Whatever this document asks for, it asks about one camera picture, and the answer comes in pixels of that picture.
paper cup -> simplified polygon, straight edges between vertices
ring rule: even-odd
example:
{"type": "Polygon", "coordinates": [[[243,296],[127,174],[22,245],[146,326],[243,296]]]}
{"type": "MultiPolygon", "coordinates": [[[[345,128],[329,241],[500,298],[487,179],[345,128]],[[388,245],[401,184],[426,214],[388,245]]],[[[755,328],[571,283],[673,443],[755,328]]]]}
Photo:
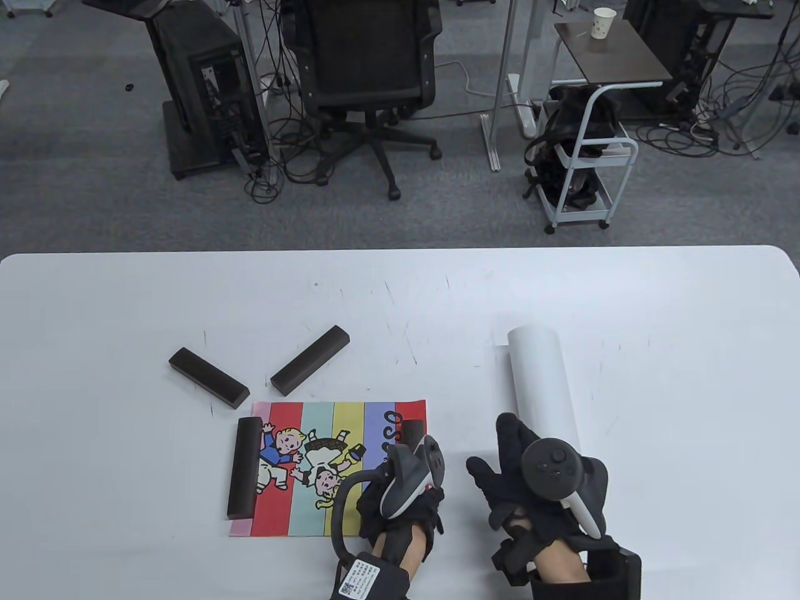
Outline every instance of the paper cup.
{"type": "Polygon", "coordinates": [[[594,21],[592,22],[592,37],[594,39],[606,39],[608,30],[611,28],[611,23],[614,17],[617,16],[617,11],[613,8],[606,8],[601,6],[594,9],[594,21]]]}

backpack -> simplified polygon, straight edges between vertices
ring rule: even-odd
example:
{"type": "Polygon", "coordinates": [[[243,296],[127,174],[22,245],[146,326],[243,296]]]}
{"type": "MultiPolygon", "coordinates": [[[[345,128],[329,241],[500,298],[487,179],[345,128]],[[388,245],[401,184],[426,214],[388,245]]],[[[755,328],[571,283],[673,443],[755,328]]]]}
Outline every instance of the backpack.
{"type": "MultiPolygon", "coordinates": [[[[541,135],[533,139],[525,148],[525,163],[536,169],[536,176],[526,169],[525,176],[529,188],[522,197],[529,198],[536,185],[541,185],[547,201],[558,206],[558,197],[566,178],[566,169],[555,151],[555,145],[561,144],[567,155],[571,156],[575,148],[575,140],[581,129],[581,120],[586,111],[590,96],[596,86],[557,86],[550,91],[550,97],[558,101],[547,126],[541,135]],[[528,158],[528,153],[536,146],[536,154],[528,158]]],[[[592,114],[586,125],[585,138],[612,138],[617,134],[617,104],[600,96],[592,107],[592,114]]],[[[606,146],[583,146],[580,156],[596,158],[602,156],[606,146]]],[[[578,210],[585,210],[594,203],[598,190],[598,177],[594,169],[580,169],[573,173],[570,188],[566,193],[565,205],[578,210]]]]}

hand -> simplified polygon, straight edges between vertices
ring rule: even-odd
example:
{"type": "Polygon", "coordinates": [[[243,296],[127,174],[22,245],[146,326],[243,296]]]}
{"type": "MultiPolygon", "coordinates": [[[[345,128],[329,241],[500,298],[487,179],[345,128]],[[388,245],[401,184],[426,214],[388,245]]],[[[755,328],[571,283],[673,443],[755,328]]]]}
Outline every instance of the hand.
{"type": "Polygon", "coordinates": [[[406,510],[389,521],[381,515],[381,498],[394,478],[394,469],[389,461],[384,462],[379,469],[383,471],[383,477],[372,481],[356,502],[356,509],[361,515],[361,528],[358,535],[370,540],[374,546],[378,536],[388,530],[412,527],[416,524],[425,532],[425,557],[427,557],[434,547],[434,532],[444,533],[442,520],[439,518],[439,503],[445,497],[444,490],[436,488],[425,490],[409,504],[406,510]]]}
{"type": "MultiPolygon", "coordinates": [[[[536,554],[559,538],[580,535],[577,522],[561,503],[534,494],[522,476],[522,453],[539,437],[511,413],[498,417],[496,429],[500,473],[495,473],[477,456],[466,461],[467,471],[492,510],[491,526],[494,529],[503,526],[514,538],[522,537],[524,530],[532,530],[536,539],[531,552],[536,554]]],[[[536,554],[522,558],[530,561],[536,554]]]]}

cartoon boy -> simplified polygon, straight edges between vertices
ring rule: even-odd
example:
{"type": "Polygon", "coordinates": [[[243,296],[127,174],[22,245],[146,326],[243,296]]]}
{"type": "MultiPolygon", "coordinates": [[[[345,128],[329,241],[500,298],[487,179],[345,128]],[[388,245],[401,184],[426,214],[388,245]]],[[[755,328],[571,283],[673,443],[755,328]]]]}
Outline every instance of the cartoon boy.
{"type": "Polygon", "coordinates": [[[264,449],[258,458],[258,480],[256,493],[260,494],[275,481],[279,490],[286,489],[286,477],[289,474],[288,466],[302,460],[298,449],[306,440],[306,436],[294,427],[288,427],[275,433],[275,425],[264,425],[264,449]]]}
{"type": "Polygon", "coordinates": [[[318,509],[330,508],[334,504],[334,496],[339,484],[342,482],[341,474],[360,462],[366,454],[363,444],[356,444],[347,451],[347,436],[349,431],[342,430],[336,438],[317,438],[317,431],[308,432],[308,443],[304,447],[306,460],[311,464],[308,471],[295,469],[291,475],[306,487],[313,487],[317,496],[318,509]],[[341,462],[334,462],[347,453],[347,458],[341,462]]]}

office chair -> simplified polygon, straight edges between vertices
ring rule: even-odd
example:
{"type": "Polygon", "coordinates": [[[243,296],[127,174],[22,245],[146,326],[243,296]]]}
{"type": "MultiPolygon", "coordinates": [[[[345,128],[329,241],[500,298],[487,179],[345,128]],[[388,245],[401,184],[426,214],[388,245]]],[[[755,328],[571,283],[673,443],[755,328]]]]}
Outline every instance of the office chair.
{"type": "Polygon", "coordinates": [[[369,145],[389,181],[389,200],[400,199],[383,142],[430,146],[435,138],[390,129],[398,115],[430,106],[436,95],[434,39],[442,32],[438,0],[285,0],[284,43],[297,58],[302,101],[320,121],[320,133],[350,138],[317,166],[316,183],[348,154],[369,145]],[[364,123],[348,122],[364,113],[364,123]]]}

